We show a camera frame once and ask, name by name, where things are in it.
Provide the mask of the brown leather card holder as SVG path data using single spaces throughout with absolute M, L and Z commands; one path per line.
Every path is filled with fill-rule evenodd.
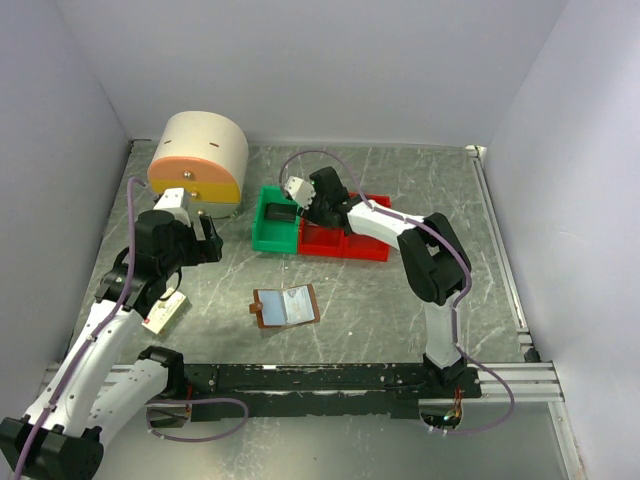
M 282 289 L 255 289 L 249 313 L 260 328 L 289 328 L 320 321 L 312 284 Z

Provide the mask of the black VIP card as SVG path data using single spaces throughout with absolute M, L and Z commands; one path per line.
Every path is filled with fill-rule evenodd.
M 298 207 L 294 204 L 269 202 L 265 206 L 264 219 L 274 222 L 295 223 Z

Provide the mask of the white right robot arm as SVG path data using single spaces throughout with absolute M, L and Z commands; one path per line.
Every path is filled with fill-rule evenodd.
M 431 306 L 426 313 L 425 388 L 435 397 L 448 396 L 467 366 L 457 306 L 470 291 L 471 265 L 447 217 L 408 215 L 362 195 L 352 196 L 332 167 L 314 172 L 308 180 L 291 177 L 284 190 L 307 221 L 370 237 L 399 251 L 412 292 Z

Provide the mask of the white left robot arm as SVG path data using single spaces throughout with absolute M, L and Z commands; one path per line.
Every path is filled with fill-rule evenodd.
M 187 385 L 182 354 L 148 347 L 132 371 L 102 390 L 120 351 L 168 280 L 183 268 L 218 262 L 223 241 L 212 219 L 204 236 L 182 208 L 148 210 L 129 222 L 130 243 L 101 279 L 81 334 L 48 386 L 22 417 L 1 422 L 1 452 L 17 479 L 91 479 L 108 443 L 148 401 Z

